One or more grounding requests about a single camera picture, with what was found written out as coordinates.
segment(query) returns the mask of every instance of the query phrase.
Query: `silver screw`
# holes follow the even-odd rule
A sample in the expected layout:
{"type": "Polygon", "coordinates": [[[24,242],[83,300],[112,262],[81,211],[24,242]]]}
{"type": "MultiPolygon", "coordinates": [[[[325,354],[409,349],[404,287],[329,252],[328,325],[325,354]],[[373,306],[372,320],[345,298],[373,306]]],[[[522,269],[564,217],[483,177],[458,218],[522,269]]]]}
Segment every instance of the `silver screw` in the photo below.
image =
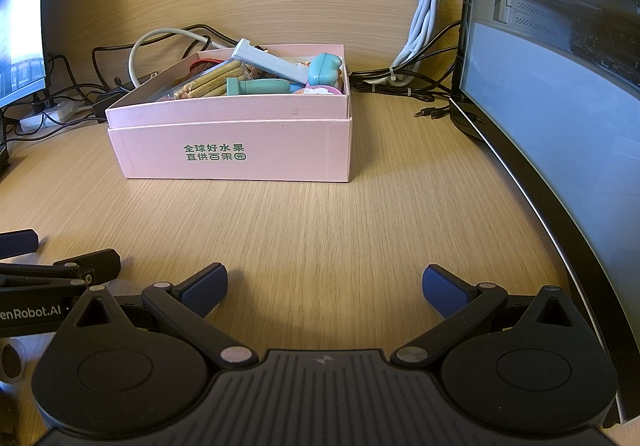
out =
{"type": "Polygon", "coordinates": [[[428,357],[428,353],[422,347],[402,347],[396,350],[396,358],[405,363],[420,363],[428,357]]]}
{"type": "Polygon", "coordinates": [[[220,352],[220,357],[227,363],[242,363],[254,355],[247,347],[227,347],[220,352]]]}

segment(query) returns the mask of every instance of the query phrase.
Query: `wooden desk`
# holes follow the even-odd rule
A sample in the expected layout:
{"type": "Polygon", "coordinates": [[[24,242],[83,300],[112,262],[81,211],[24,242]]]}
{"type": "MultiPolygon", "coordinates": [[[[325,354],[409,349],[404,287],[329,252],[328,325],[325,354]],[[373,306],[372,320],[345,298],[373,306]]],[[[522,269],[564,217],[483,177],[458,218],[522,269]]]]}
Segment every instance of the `wooden desk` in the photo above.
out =
{"type": "MultiPolygon", "coordinates": [[[[219,260],[229,293],[208,318],[261,354],[388,354],[440,321],[420,291],[432,262],[518,294],[566,285],[550,239],[495,158],[448,119],[413,118],[418,108],[354,97],[350,184],[127,180],[104,125],[23,143],[0,180],[0,230],[37,230],[45,243],[29,262],[115,248],[124,264],[115,294],[177,283],[219,260]]],[[[29,377],[49,339],[23,339],[21,445],[45,431],[29,377]]],[[[638,431],[611,434],[631,445],[638,431]]]]}

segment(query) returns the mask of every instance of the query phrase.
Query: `white power strip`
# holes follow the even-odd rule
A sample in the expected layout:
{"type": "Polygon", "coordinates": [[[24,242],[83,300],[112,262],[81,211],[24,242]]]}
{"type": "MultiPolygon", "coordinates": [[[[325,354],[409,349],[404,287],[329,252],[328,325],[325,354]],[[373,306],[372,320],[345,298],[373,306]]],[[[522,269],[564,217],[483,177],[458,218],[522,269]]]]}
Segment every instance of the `white power strip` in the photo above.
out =
{"type": "MultiPolygon", "coordinates": [[[[51,119],[57,122],[65,122],[74,116],[74,106],[72,102],[65,101],[45,110],[45,112],[51,119]]],[[[23,132],[31,132],[39,126],[55,126],[56,123],[47,118],[47,116],[43,116],[43,114],[25,116],[20,120],[20,127],[23,132]]]]}

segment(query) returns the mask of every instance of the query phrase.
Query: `open box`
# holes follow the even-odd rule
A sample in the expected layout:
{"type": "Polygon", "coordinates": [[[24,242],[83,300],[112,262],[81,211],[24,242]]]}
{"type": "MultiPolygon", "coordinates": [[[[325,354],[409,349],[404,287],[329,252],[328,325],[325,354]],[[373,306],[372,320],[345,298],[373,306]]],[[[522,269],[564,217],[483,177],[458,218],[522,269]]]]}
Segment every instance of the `open box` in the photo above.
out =
{"type": "Polygon", "coordinates": [[[128,178],[348,182],[351,91],[342,45],[268,45],[295,62],[328,52],[342,58],[342,95],[263,94],[164,102],[150,99],[200,58],[193,54],[107,109],[109,137],[128,178]]]}

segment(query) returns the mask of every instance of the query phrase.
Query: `brown fuzzy object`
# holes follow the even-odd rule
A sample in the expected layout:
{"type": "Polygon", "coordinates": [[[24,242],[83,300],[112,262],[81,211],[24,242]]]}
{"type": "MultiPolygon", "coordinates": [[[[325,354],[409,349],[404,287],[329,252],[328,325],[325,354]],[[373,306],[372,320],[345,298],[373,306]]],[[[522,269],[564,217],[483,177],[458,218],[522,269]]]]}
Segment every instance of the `brown fuzzy object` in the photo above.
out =
{"type": "Polygon", "coordinates": [[[210,68],[215,67],[216,65],[218,65],[218,63],[215,63],[213,61],[203,60],[201,62],[196,62],[195,65],[191,67],[191,71],[189,72],[189,74],[187,74],[183,78],[180,78],[179,80],[174,81],[174,87],[177,87],[185,81],[189,81],[194,76],[197,76],[201,72],[208,71],[210,68]]]}

